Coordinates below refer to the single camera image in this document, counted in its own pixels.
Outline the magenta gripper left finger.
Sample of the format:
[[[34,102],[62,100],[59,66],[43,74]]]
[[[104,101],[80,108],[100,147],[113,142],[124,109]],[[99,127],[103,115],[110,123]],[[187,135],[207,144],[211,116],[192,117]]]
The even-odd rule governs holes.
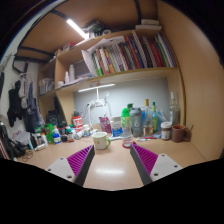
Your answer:
[[[78,186],[83,186],[94,155],[94,146],[90,145],[68,158],[58,158],[47,168],[47,171]]]

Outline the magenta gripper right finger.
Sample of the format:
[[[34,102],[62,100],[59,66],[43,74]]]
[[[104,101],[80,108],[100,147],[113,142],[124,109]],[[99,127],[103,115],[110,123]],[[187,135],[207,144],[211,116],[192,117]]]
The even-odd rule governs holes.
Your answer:
[[[131,145],[130,154],[144,185],[182,169],[182,167],[168,155],[157,155],[136,144]]]

